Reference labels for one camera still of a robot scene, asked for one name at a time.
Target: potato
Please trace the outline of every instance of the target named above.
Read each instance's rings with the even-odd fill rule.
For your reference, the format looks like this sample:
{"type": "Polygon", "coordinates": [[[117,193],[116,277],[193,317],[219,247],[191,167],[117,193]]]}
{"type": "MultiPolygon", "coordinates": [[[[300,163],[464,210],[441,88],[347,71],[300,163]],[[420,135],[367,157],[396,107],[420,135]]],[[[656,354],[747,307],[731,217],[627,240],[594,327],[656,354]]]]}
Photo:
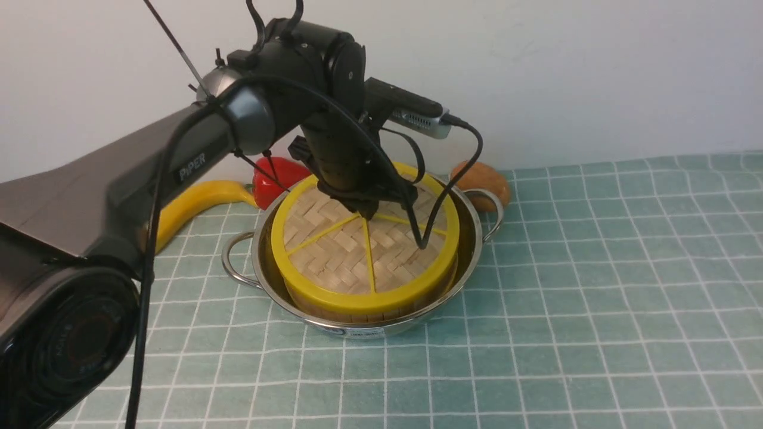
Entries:
{"type": "MultiPolygon", "coordinates": [[[[458,174],[458,172],[461,171],[465,164],[466,161],[456,166],[450,173],[450,176],[453,177],[458,174]]],[[[509,188],[509,182],[503,175],[495,171],[493,167],[487,164],[476,163],[456,183],[456,186],[458,186],[462,191],[468,189],[485,189],[493,192],[504,204],[504,207],[506,207],[506,205],[509,204],[509,201],[511,200],[511,189],[509,188]]],[[[491,200],[485,197],[470,195],[469,201],[472,202],[477,211],[495,211],[495,207],[493,206],[491,200]]]]}

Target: yellow banana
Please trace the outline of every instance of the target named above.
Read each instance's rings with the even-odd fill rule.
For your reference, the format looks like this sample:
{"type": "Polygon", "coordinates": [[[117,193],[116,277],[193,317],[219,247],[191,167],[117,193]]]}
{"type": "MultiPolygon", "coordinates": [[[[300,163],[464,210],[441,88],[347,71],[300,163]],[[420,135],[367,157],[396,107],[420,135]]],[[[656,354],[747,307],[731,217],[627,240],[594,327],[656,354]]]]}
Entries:
{"type": "Polygon", "coordinates": [[[201,182],[186,189],[162,209],[159,233],[156,236],[156,252],[160,252],[194,216],[215,205],[233,202],[246,202],[257,207],[252,192],[243,184],[232,180],[201,182]]]}

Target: stainless steel bowl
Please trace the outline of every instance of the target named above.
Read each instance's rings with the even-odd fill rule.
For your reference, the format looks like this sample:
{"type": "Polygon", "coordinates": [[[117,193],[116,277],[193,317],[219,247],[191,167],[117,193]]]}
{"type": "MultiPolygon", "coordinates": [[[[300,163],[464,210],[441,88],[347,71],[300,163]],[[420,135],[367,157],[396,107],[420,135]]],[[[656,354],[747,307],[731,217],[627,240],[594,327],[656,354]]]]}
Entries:
{"type": "Polygon", "coordinates": [[[436,313],[436,309],[443,306],[446,302],[456,296],[456,294],[461,292],[461,289],[463,289],[464,284],[466,283],[466,279],[469,278],[477,266],[477,261],[482,252],[482,245],[495,235],[503,223],[503,205],[501,204],[501,200],[492,192],[484,189],[472,189],[466,192],[453,189],[450,192],[450,195],[456,204],[456,209],[459,213],[459,221],[461,223],[456,280],[450,290],[439,299],[425,308],[421,308],[420,310],[411,314],[406,314],[405,316],[400,316],[399,318],[374,323],[342,323],[317,318],[297,308],[288,294],[284,279],[273,259],[270,246],[270,231],[273,218],[286,194],[282,194],[278,197],[270,207],[260,215],[261,219],[264,218],[264,221],[258,230],[238,234],[226,244],[222,254],[223,268],[225,269],[225,272],[238,283],[262,289],[273,301],[275,301],[276,304],[293,314],[297,319],[323,332],[327,332],[328,334],[356,339],[381,338],[399,334],[400,332],[407,331],[430,318],[436,313]],[[482,235],[482,226],[477,211],[468,200],[467,194],[483,195],[495,204],[497,209],[496,223],[484,236],[482,235]],[[252,239],[252,265],[254,267],[256,279],[250,279],[249,277],[240,274],[230,263],[230,251],[233,249],[233,246],[250,238],[252,239]]]}

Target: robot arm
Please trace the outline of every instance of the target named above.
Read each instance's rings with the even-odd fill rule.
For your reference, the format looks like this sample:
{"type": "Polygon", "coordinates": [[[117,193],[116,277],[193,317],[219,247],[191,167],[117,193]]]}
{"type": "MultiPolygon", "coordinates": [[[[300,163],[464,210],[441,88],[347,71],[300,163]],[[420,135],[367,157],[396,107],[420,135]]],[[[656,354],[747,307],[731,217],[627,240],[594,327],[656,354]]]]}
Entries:
{"type": "Polygon", "coordinates": [[[305,137],[289,152],[349,210],[370,218],[379,201],[416,198],[378,130],[389,119],[445,138],[447,111],[365,81],[365,49],[346,32],[283,19],[265,34],[256,49],[218,57],[193,105],[59,169],[0,184],[0,373],[11,375],[0,386],[0,427],[50,426],[129,350],[157,165],[179,126],[161,205],[227,154],[263,153],[296,127],[305,137]],[[201,115],[207,90],[217,110],[201,115]]]}

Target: bamboo steamer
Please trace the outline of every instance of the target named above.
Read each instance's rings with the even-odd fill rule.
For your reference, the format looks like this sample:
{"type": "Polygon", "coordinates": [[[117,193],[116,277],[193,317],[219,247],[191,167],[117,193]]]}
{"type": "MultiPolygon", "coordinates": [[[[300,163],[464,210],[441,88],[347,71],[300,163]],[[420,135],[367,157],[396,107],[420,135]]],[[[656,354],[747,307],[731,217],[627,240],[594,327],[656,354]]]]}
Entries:
{"type": "MultiPolygon", "coordinates": [[[[413,167],[395,166],[403,177],[416,175],[413,167]]],[[[428,175],[417,187],[414,211],[423,232],[443,187],[428,175]]],[[[448,195],[421,250],[400,205],[381,202],[367,221],[319,191],[310,176],[275,213],[271,242],[288,293],[302,311],[331,321],[387,321],[426,307],[451,287],[459,218],[448,195]]]]}

